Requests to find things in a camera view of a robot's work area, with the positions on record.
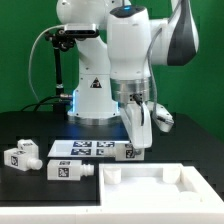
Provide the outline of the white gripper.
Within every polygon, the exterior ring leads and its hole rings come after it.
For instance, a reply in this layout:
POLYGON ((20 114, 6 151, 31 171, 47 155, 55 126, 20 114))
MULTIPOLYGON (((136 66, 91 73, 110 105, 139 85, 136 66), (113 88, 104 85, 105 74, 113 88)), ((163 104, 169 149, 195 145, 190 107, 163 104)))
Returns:
POLYGON ((152 145, 152 126, 146 104, 127 104, 120 108, 120 115, 133 147, 149 148, 152 145))

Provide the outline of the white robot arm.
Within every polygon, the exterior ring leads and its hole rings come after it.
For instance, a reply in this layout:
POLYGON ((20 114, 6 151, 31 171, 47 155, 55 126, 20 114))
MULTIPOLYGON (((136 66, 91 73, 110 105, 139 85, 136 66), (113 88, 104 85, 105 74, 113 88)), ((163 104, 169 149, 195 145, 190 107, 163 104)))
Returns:
POLYGON ((150 19, 146 7, 130 0, 58 0, 62 30, 79 52, 70 119, 105 124, 119 117, 136 149, 152 145, 152 123, 171 129, 172 115, 157 103, 152 67, 187 64, 199 38, 190 0, 170 1, 170 17, 150 19))

